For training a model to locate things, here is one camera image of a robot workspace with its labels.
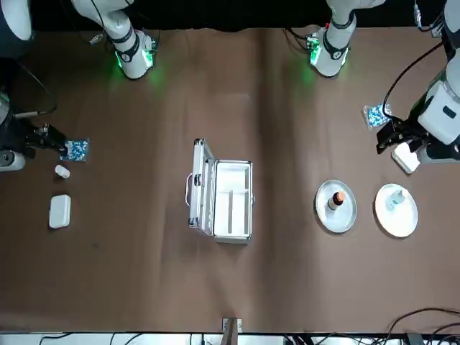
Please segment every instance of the cable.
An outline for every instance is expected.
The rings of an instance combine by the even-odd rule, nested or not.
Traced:
[[[143,333],[136,334],[130,340],[128,340],[124,345],[128,345],[131,341],[135,340],[138,336],[141,336]]]
[[[454,310],[454,309],[447,309],[447,308],[421,308],[421,309],[411,311],[410,313],[404,314],[404,315],[400,316],[399,318],[397,318],[396,320],[393,321],[393,323],[392,323],[392,325],[391,325],[391,327],[390,327],[390,329],[388,331],[388,335],[385,337],[385,341],[383,342],[383,345],[387,345],[387,342],[391,337],[391,333],[393,332],[393,329],[395,328],[395,326],[401,320],[403,320],[404,318],[408,318],[409,316],[412,316],[412,315],[415,315],[415,314],[424,313],[426,311],[440,311],[442,313],[454,314],[454,315],[460,316],[459,311]]]
[[[306,50],[304,50],[303,48],[299,48],[299,47],[296,47],[294,46],[294,44],[291,42],[291,40],[289,39],[288,37],[288,34],[286,32],[286,29],[282,29],[282,32],[286,38],[286,42],[287,42],[287,45],[289,45],[289,48],[293,51],[293,52],[299,52],[301,54],[306,54]]]
[[[414,0],[414,20],[415,20],[415,24],[417,25],[417,28],[421,32],[431,31],[434,27],[437,27],[440,24],[439,21],[442,17],[442,14],[443,14],[443,8],[440,10],[438,16],[433,20],[433,22],[430,25],[428,25],[427,27],[423,27],[422,13],[420,9],[418,8],[417,0]]]
[[[385,99],[383,101],[383,105],[382,105],[382,113],[388,118],[388,119],[397,119],[399,120],[396,116],[393,116],[393,115],[389,115],[387,114],[387,112],[385,111],[385,107],[387,105],[387,101],[388,101],[388,97],[390,97],[390,94],[392,93],[393,89],[395,88],[396,84],[398,83],[398,81],[400,81],[400,79],[409,71],[409,69],[411,69],[414,65],[416,65],[417,63],[419,63],[421,60],[423,60],[424,58],[426,58],[428,55],[430,55],[432,52],[434,52],[436,49],[438,49],[439,47],[441,47],[443,45],[442,42],[438,43],[437,45],[435,45],[434,47],[432,47],[428,52],[426,52],[425,54],[421,55],[419,58],[417,58],[416,60],[414,60],[408,67],[406,67],[404,69],[403,72],[401,72],[401,74],[399,74],[399,76],[396,78],[396,80],[393,82],[393,84],[391,85],[390,89],[388,90],[387,92],[387,95],[385,96]]]
[[[307,47],[302,45],[301,43],[301,42],[305,42],[304,36],[299,35],[298,33],[294,32],[294,30],[290,28],[285,29],[285,32],[289,32],[294,37],[295,41],[297,42],[298,46],[301,48],[302,51],[308,52]]]
[[[19,65],[20,68],[22,68],[24,72],[26,72],[28,75],[34,78],[34,80],[42,87],[43,91],[52,99],[52,102],[54,103],[50,109],[45,110],[45,111],[37,111],[36,115],[51,114],[52,112],[54,112],[58,108],[58,103],[56,102],[56,98],[51,94],[51,92],[48,91],[46,86],[43,85],[43,83],[34,75],[34,73],[32,73],[29,70],[29,68],[27,68],[25,65],[20,63],[18,60],[16,60],[16,63]]]
[[[40,339],[40,343],[38,343],[38,345],[42,345],[42,342],[45,340],[45,339],[62,339],[62,338],[65,338],[66,336],[71,336],[73,333],[66,333],[66,334],[63,334],[62,336],[43,336],[41,339]]]
[[[287,30],[289,33],[291,33],[295,38],[299,38],[299,39],[301,39],[301,40],[304,40],[304,39],[305,39],[304,36],[302,36],[302,35],[298,34],[297,32],[295,32],[291,27],[288,27],[286,30]]]
[[[460,326],[460,322],[450,323],[450,324],[448,324],[448,325],[445,325],[445,326],[442,326],[442,327],[439,327],[438,329],[436,329],[436,330],[431,334],[430,340],[428,340],[428,341],[426,342],[426,345],[430,345],[430,344],[433,343],[434,336],[435,336],[438,332],[441,332],[443,329],[451,328],[451,327],[454,327],[454,326]]]
[[[64,3],[63,3],[63,0],[60,0],[60,6],[62,7],[62,9],[63,9],[63,11],[64,11],[64,14],[65,14],[65,16],[67,17],[67,20],[69,21],[69,23],[70,23],[70,25],[71,25],[73,31],[75,31],[75,32],[77,33],[78,37],[79,37],[82,41],[84,41],[87,45],[93,46],[94,43],[91,43],[91,41],[93,41],[95,37],[93,37],[93,39],[92,39],[92,40],[89,40],[89,41],[88,41],[85,37],[83,37],[83,35],[81,34],[81,31],[77,29],[77,27],[76,27],[76,25],[75,25],[75,22],[72,20],[72,18],[71,18],[70,15],[69,15],[69,12],[68,12],[67,9],[65,8]]]
[[[129,2],[128,0],[124,0],[124,2],[126,2],[126,3],[128,4],[128,6],[131,6],[131,5],[134,3],[134,0],[132,0],[132,2]],[[132,11],[133,11],[135,14],[137,14],[139,17],[141,17],[141,18],[143,18],[143,19],[145,19],[145,20],[147,20],[147,21],[149,21],[149,22],[152,21],[149,17],[143,15],[143,14],[140,13],[139,11],[136,11],[136,10],[134,10],[134,9],[132,9]]]
[[[101,20],[102,32],[104,33],[104,31],[106,31],[106,25],[104,24],[104,21],[102,20],[101,13],[100,13],[98,7],[96,6],[96,4],[94,4],[94,0],[91,0],[91,3],[93,4],[94,8],[96,9],[96,12],[98,12],[99,19]]]
[[[358,339],[360,339],[361,337],[359,336],[350,336],[349,334],[346,334],[346,333],[330,333],[328,334],[327,336],[325,336],[324,338],[322,338],[318,343],[316,343],[315,345],[321,345],[327,338],[330,338],[331,336],[342,336],[344,338],[350,338],[350,339],[353,339],[355,341],[358,341]]]
[[[447,339],[450,339],[450,338],[456,338],[460,336],[460,334],[451,334],[450,336],[445,336],[444,338],[442,338],[439,342],[438,342],[438,345],[442,345],[443,342],[445,342]]]

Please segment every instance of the black cable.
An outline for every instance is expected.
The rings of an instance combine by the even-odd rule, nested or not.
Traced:
[[[301,54],[307,53],[304,49],[294,46],[294,44],[291,42],[291,40],[290,40],[289,37],[288,37],[288,34],[287,34],[287,32],[286,32],[286,29],[282,29],[282,32],[283,32],[283,34],[284,34],[284,36],[285,36],[285,38],[286,38],[287,45],[289,46],[289,48],[290,48],[293,52],[299,52],[299,53],[301,53]]]
[[[439,342],[438,342],[438,345],[442,345],[443,342],[445,342],[447,339],[450,339],[450,338],[457,338],[459,337],[460,334],[451,334],[450,336],[445,336],[444,338],[442,338]]]
[[[85,37],[83,37],[83,35],[81,34],[81,31],[77,29],[76,25],[75,25],[75,22],[72,20],[72,18],[70,17],[69,15],[69,12],[67,11],[67,9],[65,8],[64,6],[64,3],[63,3],[63,0],[60,0],[60,6],[63,8],[63,11],[64,11],[64,14],[67,18],[67,20],[69,21],[73,31],[75,31],[78,35],[78,37],[84,41],[86,44],[88,45],[92,45],[91,42],[89,40],[87,40]]]
[[[454,322],[454,323],[450,323],[448,325],[445,325],[445,326],[442,326],[442,327],[439,327],[438,329],[436,329],[432,334],[431,334],[431,337],[430,337],[430,340],[428,340],[426,342],[426,345],[430,345],[433,343],[433,340],[434,340],[434,336],[441,332],[443,329],[446,329],[446,328],[451,328],[451,327],[454,327],[454,326],[460,326],[460,322]]]
[[[128,340],[124,345],[128,345],[131,341],[135,340],[138,336],[141,336],[143,333],[136,334],[130,340]]]
[[[291,27],[288,27],[286,29],[292,36],[294,36],[295,38],[299,38],[301,40],[304,40],[305,39],[305,36],[302,36],[301,34],[298,34],[297,32],[295,32]]]
[[[34,73],[32,73],[29,70],[29,68],[27,68],[25,65],[20,63],[18,60],[16,60],[16,63],[19,65],[20,68],[22,68],[24,72],[26,72],[28,75],[34,78],[34,80],[42,87],[43,91],[52,99],[52,102],[54,103],[50,109],[45,110],[45,111],[38,111],[37,115],[51,114],[52,112],[54,112],[58,108],[58,103],[56,102],[56,98],[51,94],[51,92],[48,91],[46,86],[43,85],[43,83],[34,75]]]
[[[301,48],[301,50],[303,50],[304,52],[308,52],[306,45],[302,44],[302,42],[305,42],[305,36],[297,34],[292,29],[285,29],[285,32],[289,32],[294,37],[294,40],[296,41],[297,45]]]
[[[391,333],[393,332],[393,329],[395,328],[395,326],[401,320],[403,320],[405,318],[408,318],[409,316],[412,316],[412,315],[415,315],[415,314],[424,313],[426,311],[440,311],[442,313],[454,314],[454,315],[460,316],[460,311],[457,311],[457,310],[454,310],[454,309],[447,309],[447,308],[421,308],[421,309],[411,311],[410,313],[404,314],[404,315],[398,317],[396,320],[393,321],[393,323],[391,324],[391,327],[390,327],[390,329],[388,331],[388,335],[385,337],[385,341],[383,342],[383,345],[387,345],[387,342],[391,337]]]
[[[315,345],[321,345],[327,338],[330,338],[331,336],[341,336],[341,337],[344,337],[344,338],[353,339],[353,340],[355,340],[355,341],[358,341],[358,339],[361,338],[361,337],[359,337],[359,336],[351,336],[351,335],[346,334],[346,333],[336,333],[336,332],[334,332],[334,333],[330,333],[330,334],[328,334],[327,336],[325,336],[324,338],[322,338],[322,339],[321,339],[318,343],[316,343]]]
[[[385,111],[385,107],[387,105],[387,101],[388,101],[388,97],[390,97],[390,94],[392,93],[393,89],[395,88],[396,84],[400,81],[400,79],[409,71],[409,69],[411,69],[414,65],[416,65],[417,63],[419,63],[421,60],[423,60],[424,58],[426,58],[428,55],[430,55],[432,52],[434,52],[436,49],[438,49],[439,47],[441,47],[443,45],[442,42],[438,43],[437,45],[435,45],[434,47],[432,47],[428,52],[426,52],[425,54],[421,55],[419,58],[417,58],[416,60],[414,60],[408,67],[406,67],[404,69],[403,72],[401,72],[401,74],[399,74],[399,76],[396,78],[396,80],[393,82],[393,84],[391,85],[390,89],[388,90],[387,92],[387,95],[385,96],[385,99],[383,101],[383,105],[382,105],[382,113],[389,119],[398,119],[396,116],[393,116],[393,115],[389,115],[387,114],[387,112]]]
[[[106,25],[104,24],[104,21],[102,20],[101,13],[100,13],[98,7],[96,6],[96,4],[94,4],[94,0],[91,0],[91,3],[93,4],[94,9],[96,9],[96,12],[98,12],[99,19],[101,20],[102,32],[104,32],[104,31],[106,31]]]
[[[131,5],[134,3],[134,0],[133,0],[133,2],[129,2],[128,0],[124,0],[124,2],[126,2],[126,3],[128,4],[128,6],[131,6]],[[136,10],[134,10],[134,9],[132,9],[132,11],[133,11],[135,14],[137,14],[139,17],[141,17],[141,18],[147,20],[148,22],[151,22],[151,21],[152,21],[149,17],[143,15],[141,12],[136,11]]]
[[[66,334],[63,334],[62,336],[43,336],[41,339],[40,339],[40,343],[38,343],[38,345],[42,345],[42,342],[45,340],[45,339],[62,339],[62,338],[65,338],[66,336],[71,336],[73,333],[66,333]]]

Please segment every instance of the white plate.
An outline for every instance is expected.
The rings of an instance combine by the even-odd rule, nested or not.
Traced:
[[[328,200],[335,192],[345,193],[345,199],[344,203],[333,211],[328,206]],[[357,202],[353,192],[339,180],[329,180],[320,186],[316,193],[315,209],[321,223],[336,234],[349,230],[357,218]]]
[[[375,198],[375,213],[380,225],[388,234],[398,238],[411,235],[418,220],[417,205],[409,192],[400,205],[396,205],[393,209],[388,208],[388,197],[402,189],[404,188],[394,183],[384,185]]]

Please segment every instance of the small white container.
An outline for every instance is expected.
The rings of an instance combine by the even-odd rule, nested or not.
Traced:
[[[69,195],[57,195],[51,198],[50,204],[50,228],[59,229],[70,223],[70,204]]]
[[[70,171],[64,168],[62,165],[56,165],[55,173],[57,173],[62,178],[68,178],[70,176]]]

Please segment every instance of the brown table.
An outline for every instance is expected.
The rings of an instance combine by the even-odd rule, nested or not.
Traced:
[[[53,173],[57,155],[45,151],[0,175],[2,328],[219,331],[222,317],[237,316],[252,332],[373,332],[416,308],[460,308],[460,165],[406,176],[390,152],[376,154],[361,113],[435,43],[416,29],[358,29],[340,75],[325,79],[280,29],[163,32],[157,67],[130,81],[102,47],[38,34],[28,65],[59,108],[37,120],[91,138],[91,153],[67,165],[64,182]],[[438,51],[410,71],[393,111],[407,114],[444,64]],[[13,98],[47,106],[27,76]],[[197,137],[216,157],[254,163],[245,247],[188,228],[183,194]],[[358,204],[343,236],[326,233],[313,212],[329,178],[346,182]],[[389,238],[374,219],[385,183],[404,185],[418,203],[407,239]],[[59,193],[72,197],[71,222],[50,232]],[[428,313],[397,330],[448,319]]]

